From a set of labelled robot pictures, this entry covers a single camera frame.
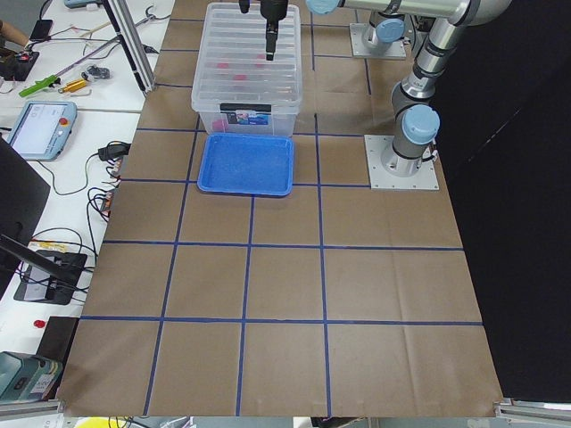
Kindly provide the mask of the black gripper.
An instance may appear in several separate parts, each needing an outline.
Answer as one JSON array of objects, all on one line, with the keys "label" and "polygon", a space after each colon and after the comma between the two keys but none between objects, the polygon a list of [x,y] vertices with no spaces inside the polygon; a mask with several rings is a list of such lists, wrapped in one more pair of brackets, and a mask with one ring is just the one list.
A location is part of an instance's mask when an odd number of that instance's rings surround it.
[{"label": "black gripper", "polygon": [[[241,12],[249,12],[250,0],[239,0]],[[261,16],[267,20],[266,25],[266,60],[273,61],[278,38],[278,22],[287,14],[287,0],[261,0]]]}]

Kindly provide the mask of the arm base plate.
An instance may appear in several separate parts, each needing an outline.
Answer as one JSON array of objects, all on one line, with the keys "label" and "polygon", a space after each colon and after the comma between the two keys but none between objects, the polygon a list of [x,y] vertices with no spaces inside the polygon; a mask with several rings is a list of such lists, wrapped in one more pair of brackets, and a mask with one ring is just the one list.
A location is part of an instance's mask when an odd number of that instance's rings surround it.
[{"label": "arm base plate", "polygon": [[396,61],[406,59],[407,54],[402,40],[383,42],[368,23],[351,23],[349,28],[353,57]]},{"label": "arm base plate", "polygon": [[364,135],[369,184],[372,190],[438,191],[434,159],[428,148],[415,160],[393,150],[393,136]]}]

